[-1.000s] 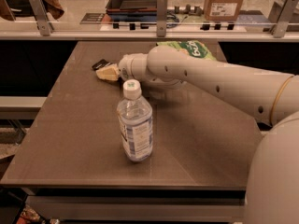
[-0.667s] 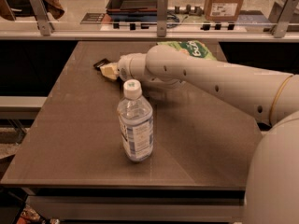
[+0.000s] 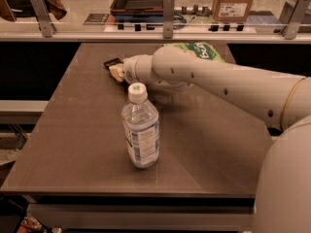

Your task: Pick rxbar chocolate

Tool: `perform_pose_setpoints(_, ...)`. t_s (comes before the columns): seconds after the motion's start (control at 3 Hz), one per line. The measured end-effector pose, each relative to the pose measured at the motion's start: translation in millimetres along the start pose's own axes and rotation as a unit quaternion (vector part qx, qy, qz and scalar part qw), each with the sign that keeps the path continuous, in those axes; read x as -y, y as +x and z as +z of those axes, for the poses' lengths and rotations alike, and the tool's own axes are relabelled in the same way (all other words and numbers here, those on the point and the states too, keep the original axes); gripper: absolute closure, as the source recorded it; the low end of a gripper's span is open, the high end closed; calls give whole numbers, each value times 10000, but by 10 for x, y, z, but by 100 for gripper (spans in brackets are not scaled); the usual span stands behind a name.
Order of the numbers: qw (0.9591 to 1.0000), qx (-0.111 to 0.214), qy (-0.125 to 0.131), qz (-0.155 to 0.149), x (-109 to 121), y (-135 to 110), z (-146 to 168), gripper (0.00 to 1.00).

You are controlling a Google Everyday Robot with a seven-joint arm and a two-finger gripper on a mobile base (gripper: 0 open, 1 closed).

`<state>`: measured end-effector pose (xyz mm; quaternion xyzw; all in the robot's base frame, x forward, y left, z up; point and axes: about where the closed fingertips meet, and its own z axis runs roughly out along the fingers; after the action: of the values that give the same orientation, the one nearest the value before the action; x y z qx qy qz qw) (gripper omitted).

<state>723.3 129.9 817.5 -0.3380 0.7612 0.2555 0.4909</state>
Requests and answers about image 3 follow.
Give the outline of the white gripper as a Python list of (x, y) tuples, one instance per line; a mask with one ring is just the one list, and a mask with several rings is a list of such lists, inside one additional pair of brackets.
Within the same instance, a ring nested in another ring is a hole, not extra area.
[(115, 64), (109, 67), (110, 74), (119, 83), (126, 80), (127, 83), (139, 83), (139, 77), (136, 74), (136, 65), (140, 60), (139, 56), (125, 58), (122, 64)]

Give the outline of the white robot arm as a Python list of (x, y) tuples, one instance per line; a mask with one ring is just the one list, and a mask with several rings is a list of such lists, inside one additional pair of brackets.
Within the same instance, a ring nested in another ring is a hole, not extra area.
[(254, 233), (311, 233), (310, 79), (200, 57), (165, 45), (108, 67), (130, 86), (185, 90), (195, 85), (279, 129), (259, 171)]

